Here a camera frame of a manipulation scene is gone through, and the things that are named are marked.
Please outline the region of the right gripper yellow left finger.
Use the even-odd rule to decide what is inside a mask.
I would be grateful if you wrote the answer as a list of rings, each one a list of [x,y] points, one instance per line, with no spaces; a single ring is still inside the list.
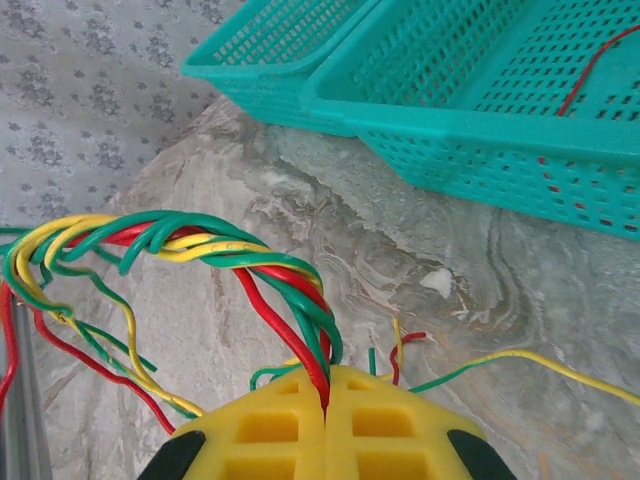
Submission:
[[[323,480],[324,414],[292,370],[179,427],[137,480]]]

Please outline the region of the aluminium side rail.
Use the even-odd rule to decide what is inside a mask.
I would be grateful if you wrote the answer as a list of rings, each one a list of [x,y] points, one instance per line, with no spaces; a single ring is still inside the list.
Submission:
[[[19,365],[0,417],[0,480],[53,480],[31,339],[31,312],[16,300],[11,309]]]

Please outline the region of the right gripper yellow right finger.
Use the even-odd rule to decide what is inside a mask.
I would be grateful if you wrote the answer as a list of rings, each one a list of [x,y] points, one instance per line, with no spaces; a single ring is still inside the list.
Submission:
[[[327,480],[517,480],[469,418],[352,367],[331,375]]]

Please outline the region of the teal perforated plastic basket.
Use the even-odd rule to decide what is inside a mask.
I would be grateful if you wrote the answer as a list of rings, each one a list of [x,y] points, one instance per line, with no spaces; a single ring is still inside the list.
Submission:
[[[259,122],[349,138],[342,122],[304,110],[300,93],[379,1],[248,0],[181,73],[207,81]]]
[[[413,186],[640,241],[640,0],[380,0],[301,101]]]

